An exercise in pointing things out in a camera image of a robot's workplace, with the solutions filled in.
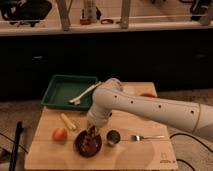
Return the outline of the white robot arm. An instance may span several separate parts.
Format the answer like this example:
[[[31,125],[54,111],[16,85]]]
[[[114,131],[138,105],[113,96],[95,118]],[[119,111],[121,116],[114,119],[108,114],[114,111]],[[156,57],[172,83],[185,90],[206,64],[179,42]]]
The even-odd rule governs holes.
[[[131,113],[213,142],[213,106],[128,94],[122,83],[110,78],[92,94],[87,122],[101,128],[113,110]]]

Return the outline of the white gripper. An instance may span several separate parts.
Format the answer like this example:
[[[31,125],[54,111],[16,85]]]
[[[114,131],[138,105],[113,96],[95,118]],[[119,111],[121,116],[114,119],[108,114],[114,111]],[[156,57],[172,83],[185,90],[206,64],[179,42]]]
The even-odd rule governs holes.
[[[111,110],[90,109],[87,113],[87,133],[94,138],[99,135],[99,129],[104,127],[111,116]]]

